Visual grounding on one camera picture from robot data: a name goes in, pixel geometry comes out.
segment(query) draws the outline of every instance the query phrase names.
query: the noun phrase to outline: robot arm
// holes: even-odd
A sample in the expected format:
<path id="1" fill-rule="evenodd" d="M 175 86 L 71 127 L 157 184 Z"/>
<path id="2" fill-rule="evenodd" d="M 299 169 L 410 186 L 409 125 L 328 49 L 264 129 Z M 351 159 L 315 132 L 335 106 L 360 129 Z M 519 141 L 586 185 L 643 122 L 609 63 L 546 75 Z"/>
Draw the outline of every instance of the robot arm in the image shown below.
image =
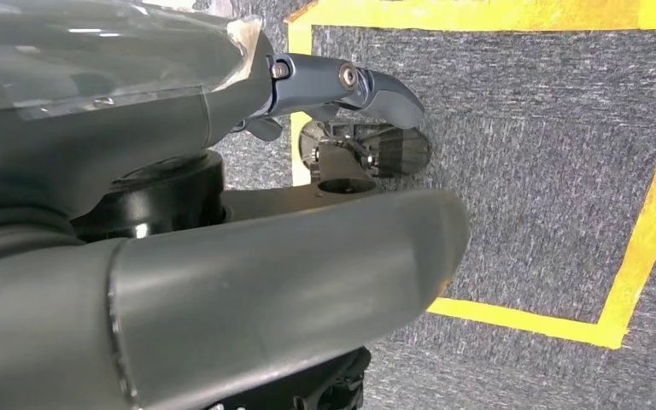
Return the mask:
<path id="1" fill-rule="evenodd" d="M 420 122 L 398 80 L 276 55 L 249 21 L 232 23 L 127 0 L 0 0 L 0 409 L 251 410 L 266 397 L 322 408 L 337 375 L 362 372 L 360 346 L 416 318 L 451 279 L 468 223 L 445 192 L 75 237 L 70 220 L 115 179 L 229 132 L 274 139 L 274 116 L 345 108 Z M 321 167 L 352 160 L 321 152 Z M 312 188 L 294 197 L 324 195 Z M 335 391 L 356 389 L 345 380 Z"/>

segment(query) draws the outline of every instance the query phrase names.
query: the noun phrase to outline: yellow tape border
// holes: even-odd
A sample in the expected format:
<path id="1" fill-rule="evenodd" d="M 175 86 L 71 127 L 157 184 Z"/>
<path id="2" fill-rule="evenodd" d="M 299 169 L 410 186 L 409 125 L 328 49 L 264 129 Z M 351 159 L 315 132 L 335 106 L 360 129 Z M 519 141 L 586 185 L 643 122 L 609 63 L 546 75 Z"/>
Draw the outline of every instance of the yellow tape border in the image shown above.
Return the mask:
<path id="1" fill-rule="evenodd" d="M 588 31 L 656 29 L 656 0 L 322 0 L 288 20 L 289 51 L 313 54 L 313 26 L 415 28 L 435 31 Z M 298 152 L 310 118 L 290 117 L 293 184 L 310 182 Z M 487 303 L 440 297 L 428 312 L 530 331 L 608 349 L 622 347 L 642 289 L 656 261 L 656 171 L 597 323 L 555 318 Z"/>

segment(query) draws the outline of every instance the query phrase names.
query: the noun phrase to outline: bolt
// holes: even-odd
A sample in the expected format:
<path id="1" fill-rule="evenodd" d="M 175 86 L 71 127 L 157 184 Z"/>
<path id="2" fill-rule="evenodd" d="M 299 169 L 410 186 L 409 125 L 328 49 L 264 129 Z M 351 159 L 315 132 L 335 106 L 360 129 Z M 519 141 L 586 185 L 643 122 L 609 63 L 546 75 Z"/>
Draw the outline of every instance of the bolt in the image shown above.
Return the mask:
<path id="1" fill-rule="evenodd" d="M 341 80 L 343 88 L 348 91 L 355 90 L 355 85 L 358 83 L 358 76 L 355 73 L 353 64 L 346 62 L 338 70 L 338 78 Z"/>
<path id="2" fill-rule="evenodd" d="M 270 75 L 272 75 L 274 79 L 284 79 L 290 75 L 290 68 L 288 67 L 288 64 L 278 61 L 270 67 Z"/>

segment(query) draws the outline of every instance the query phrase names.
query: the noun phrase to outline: gray tube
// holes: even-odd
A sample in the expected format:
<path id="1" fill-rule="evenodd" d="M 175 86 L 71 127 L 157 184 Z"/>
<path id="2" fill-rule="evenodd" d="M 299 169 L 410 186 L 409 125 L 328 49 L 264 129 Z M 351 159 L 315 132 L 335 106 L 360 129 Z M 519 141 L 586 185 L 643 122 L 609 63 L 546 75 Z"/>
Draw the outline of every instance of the gray tube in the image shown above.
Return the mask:
<path id="1" fill-rule="evenodd" d="M 468 236 L 455 197 L 414 191 L 127 243 L 112 309 L 136 403 L 205 407 L 404 326 Z"/>
<path id="2" fill-rule="evenodd" d="M 13 230 L 0 232 L 0 248 L 13 248 Z M 32 243 L 27 234 L 22 248 Z M 107 315 L 108 265 L 120 242 L 0 259 L 0 410 L 130 410 Z"/>

